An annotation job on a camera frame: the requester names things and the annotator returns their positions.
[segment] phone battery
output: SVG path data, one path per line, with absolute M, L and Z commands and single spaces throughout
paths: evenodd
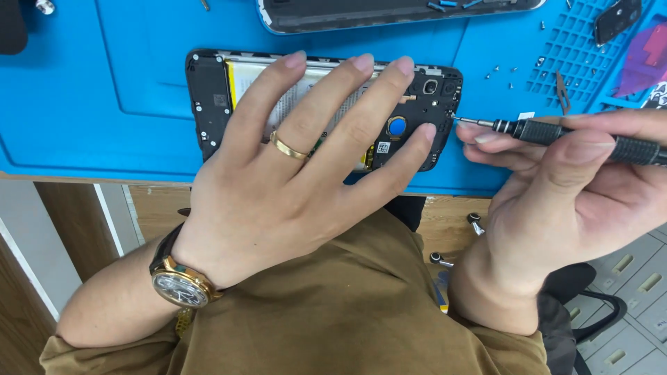
M 255 61 L 238 61 L 237 59 L 225 59 L 227 81 L 229 83 L 229 94 L 231 99 L 231 108 L 234 110 L 237 103 L 243 97 L 250 85 L 257 79 L 259 74 L 268 66 L 268 63 Z M 273 131 L 278 129 L 280 124 L 287 118 L 289 113 L 297 106 L 297 104 L 308 94 L 310 89 L 324 78 L 331 68 L 327 67 L 312 67 L 307 66 L 303 78 L 301 78 L 296 85 L 289 89 L 283 95 L 274 109 L 269 115 L 269 119 L 264 128 L 262 135 L 262 142 L 268 143 L 269 137 Z M 311 154 L 325 141 L 326 137 L 336 127 L 336 124 L 343 118 L 345 113 L 357 102 L 357 100 L 364 94 L 370 85 L 378 77 L 378 72 L 374 72 L 371 79 L 364 83 L 357 91 L 352 93 L 341 105 L 336 114 L 329 120 L 327 126 L 322 130 L 319 140 L 313 145 Z M 361 155 L 360 162 L 355 167 L 355 171 L 370 171 L 372 166 L 373 145 Z

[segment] precision screwdriver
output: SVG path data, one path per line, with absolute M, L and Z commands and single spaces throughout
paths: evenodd
M 454 119 L 490 127 L 491 130 L 509 134 L 514 139 L 543 146 L 549 146 L 558 138 L 574 131 L 567 127 L 532 119 L 518 121 L 474 120 L 465 117 L 454 117 Z M 616 140 L 616 147 L 609 156 L 611 160 L 621 163 L 667 167 L 667 148 L 660 147 L 658 142 L 628 138 L 621 135 L 612 135 L 612 137 Z

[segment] hand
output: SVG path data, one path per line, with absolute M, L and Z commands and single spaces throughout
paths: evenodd
M 308 153 L 346 98 L 368 81 L 373 56 L 343 62 L 281 124 L 286 145 Z M 227 288 L 315 251 L 403 192 L 429 154 L 435 126 L 417 128 L 383 166 L 356 185 L 343 180 L 375 141 L 414 78 L 414 62 L 391 63 L 304 165 L 273 144 L 260 147 L 278 99 L 305 72 L 305 54 L 265 69 L 238 103 L 220 149 L 192 187 L 192 211 L 172 250 L 177 262 Z
M 667 222 L 667 169 L 606 161 L 609 134 L 667 145 L 667 111 L 607 112 L 541 121 L 577 129 L 550 147 L 459 122 L 470 161 L 514 171 L 489 207 L 495 281 L 535 294 L 547 274 L 609 254 Z

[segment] wristwatch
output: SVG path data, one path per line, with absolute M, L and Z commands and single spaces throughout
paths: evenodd
M 172 304 L 184 308 L 202 308 L 222 297 L 203 274 L 177 264 L 171 257 L 171 249 L 183 224 L 167 234 L 157 246 L 149 267 L 155 291 Z

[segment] forearm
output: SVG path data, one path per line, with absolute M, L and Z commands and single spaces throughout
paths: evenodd
M 122 345 L 145 338 L 175 316 L 178 307 L 155 292 L 148 265 L 161 238 L 107 266 L 67 303 L 57 335 L 77 348 Z
M 461 317 L 501 332 L 529 336 L 537 330 L 537 293 L 541 280 L 526 281 L 507 275 L 480 238 L 457 259 L 448 296 Z

